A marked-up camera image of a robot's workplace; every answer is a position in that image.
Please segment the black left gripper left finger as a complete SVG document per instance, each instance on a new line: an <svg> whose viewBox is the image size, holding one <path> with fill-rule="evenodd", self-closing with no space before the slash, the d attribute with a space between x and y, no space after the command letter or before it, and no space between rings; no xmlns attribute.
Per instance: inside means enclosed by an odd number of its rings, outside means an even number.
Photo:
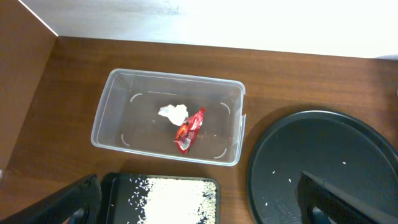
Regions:
<svg viewBox="0 0 398 224"><path fill-rule="evenodd" d="M1 220L1 223L96 223L101 198L97 175L90 174Z"/></svg>

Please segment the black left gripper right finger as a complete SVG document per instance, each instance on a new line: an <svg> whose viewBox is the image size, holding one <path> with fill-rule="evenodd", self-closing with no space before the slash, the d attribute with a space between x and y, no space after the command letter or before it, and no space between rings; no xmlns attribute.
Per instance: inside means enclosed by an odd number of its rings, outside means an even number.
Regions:
<svg viewBox="0 0 398 224"><path fill-rule="evenodd" d="M309 172L295 191L302 223L397 223L388 215Z"/></svg>

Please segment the red snack wrapper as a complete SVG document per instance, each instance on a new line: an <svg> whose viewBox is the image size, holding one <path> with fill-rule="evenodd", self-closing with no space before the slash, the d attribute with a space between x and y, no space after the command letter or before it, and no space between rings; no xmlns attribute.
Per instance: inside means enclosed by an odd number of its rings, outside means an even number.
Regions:
<svg viewBox="0 0 398 224"><path fill-rule="evenodd" d="M186 123L183 123L178 129L174 143L181 154L186 154L194 144L199 130L203 124L206 109L201 108L193 116L189 117Z"/></svg>

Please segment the white tissue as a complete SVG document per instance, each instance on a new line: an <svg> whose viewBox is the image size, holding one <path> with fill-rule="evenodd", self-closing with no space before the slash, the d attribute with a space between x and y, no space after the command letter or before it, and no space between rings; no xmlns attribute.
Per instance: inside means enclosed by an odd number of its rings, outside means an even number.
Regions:
<svg viewBox="0 0 398 224"><path fill-rule="evenodd" d="M181 126L188 120L188 111L185 105L167 105L161 107L158 115L168 118L176 126Z"/></svg>

